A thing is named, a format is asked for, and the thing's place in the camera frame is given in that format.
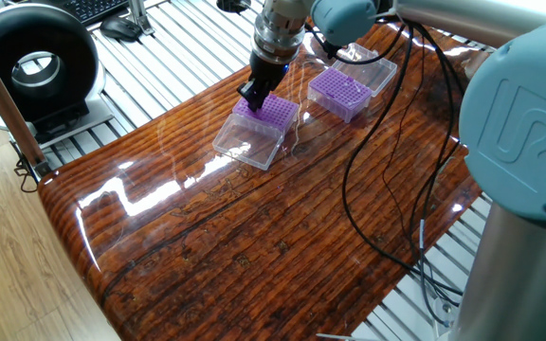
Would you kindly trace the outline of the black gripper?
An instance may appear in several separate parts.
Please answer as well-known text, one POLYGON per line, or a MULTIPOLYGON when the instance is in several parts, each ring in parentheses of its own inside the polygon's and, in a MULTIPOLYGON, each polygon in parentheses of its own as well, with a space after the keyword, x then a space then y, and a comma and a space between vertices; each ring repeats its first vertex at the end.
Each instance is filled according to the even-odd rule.
POLYGON ((289 70, 288 63, 271 63, 256 53, 250 55, 251 74, 248 82, 238 87, 238 93, 247 101, 249 108, 258 111, 263 108, 267 97, 282 82, 289 70))

